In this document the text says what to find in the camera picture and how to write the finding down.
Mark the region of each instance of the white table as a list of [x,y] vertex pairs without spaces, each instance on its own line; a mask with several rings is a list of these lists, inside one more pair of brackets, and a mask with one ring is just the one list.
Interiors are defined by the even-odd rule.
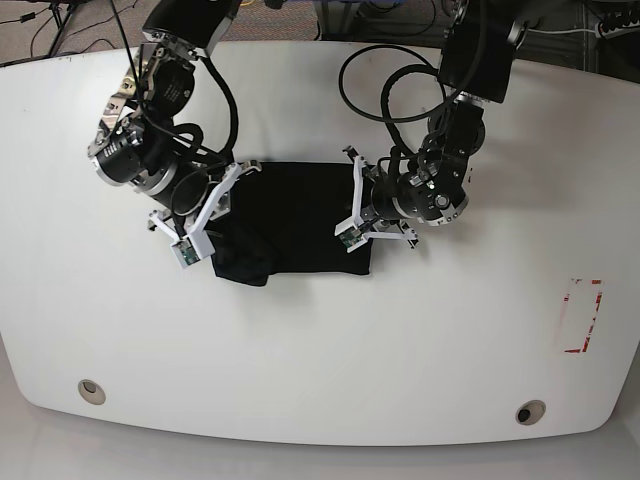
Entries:
[[[358,48],[222,44],[214,61],[240,108],[237,157],[388,153],[384,127],[337,94]],[[365,57],[347,89],[375,111],[408,61]],[[206,262],[181,271],[167,239],[146,231],[154,203],[93,173],[86,146],[126,65],[120,51],[0,71],[0,332],[27,400],[148,428],[335,445],[543,437],[607,420],[640,338],[639,87],[517,62],[507,102],[487,107],[458,222],[424,229],[415,252],[378,242],[369,278],[278,275],[254,289]],[[227,109],[202,70],[180,120],[217,146]],[[398,87],[396,115],[438,101],[423,77]],[[414,146],[423,131],[404,128]],[[588,351],[565,353],[582,347],[600,289]],[[104,405],[80,397],[85,378]],[[517,409],[538,399],[546,415],[519,425]]]

